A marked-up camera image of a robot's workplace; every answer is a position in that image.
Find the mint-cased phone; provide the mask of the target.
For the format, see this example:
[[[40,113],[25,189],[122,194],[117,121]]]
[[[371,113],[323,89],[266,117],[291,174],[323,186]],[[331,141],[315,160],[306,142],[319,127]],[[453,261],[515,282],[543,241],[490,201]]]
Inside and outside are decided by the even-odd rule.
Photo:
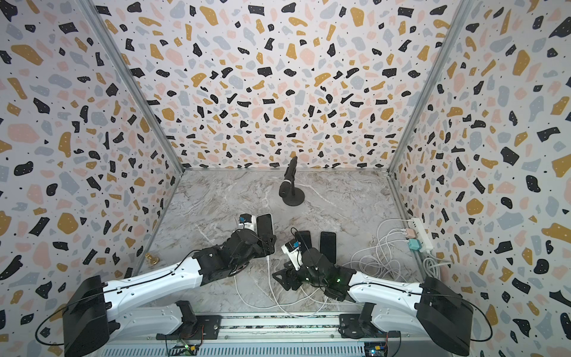
[[[257,233],[259,238],[265,242],[273,243],[275,241],[271,214],[263,214],[257,217]]]
[[[332,264],[337,263],[337,235],[334,232],[322,231],[320,234],[320,253]]]

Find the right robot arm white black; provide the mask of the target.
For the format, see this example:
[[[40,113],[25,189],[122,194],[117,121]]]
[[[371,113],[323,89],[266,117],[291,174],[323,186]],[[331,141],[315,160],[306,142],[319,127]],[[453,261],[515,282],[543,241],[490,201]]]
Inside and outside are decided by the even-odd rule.
[[[361,312],[343,314],[339,333],[345,339],[389,339],[404,333],[428,336],[445,351],[470,354],[473,307],[436,278],[400,283],[336,265],[317,249],[289,251],[290,261],[273,273],[284,290],[303,284],[338,302],[360,304]]]

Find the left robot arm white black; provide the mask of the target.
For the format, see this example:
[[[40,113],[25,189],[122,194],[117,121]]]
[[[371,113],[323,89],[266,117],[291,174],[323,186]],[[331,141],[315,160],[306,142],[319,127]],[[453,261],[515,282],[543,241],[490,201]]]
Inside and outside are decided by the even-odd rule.
[[[275,252],[271,229],[241,228],[223,244],[191,251],[181,262],[123,280],[84,280],[62,313],[66,356],[86,356],[126,330],[120,317],[181,290],[195,289],[241,272],[253,259]]]

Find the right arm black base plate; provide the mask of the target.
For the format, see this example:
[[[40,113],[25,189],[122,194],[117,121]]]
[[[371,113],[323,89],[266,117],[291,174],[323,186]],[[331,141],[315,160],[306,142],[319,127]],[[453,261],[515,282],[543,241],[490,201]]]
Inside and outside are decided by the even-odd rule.
[[[372,322],[373,303],[365,303],[360,314],[339,315],[338,332],[345,339],[380,339],[397,338],[400,331],[383,331]]]

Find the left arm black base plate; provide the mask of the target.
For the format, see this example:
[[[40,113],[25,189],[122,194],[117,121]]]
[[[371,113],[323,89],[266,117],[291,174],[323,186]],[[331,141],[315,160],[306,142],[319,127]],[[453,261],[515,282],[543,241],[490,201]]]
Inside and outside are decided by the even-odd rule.
[[[222,325],[221,315],[196,315],[189,301],[179,300],[161,310],[161,318],[169,318],[167,327],[160,327],[158,341],[217,340]]]

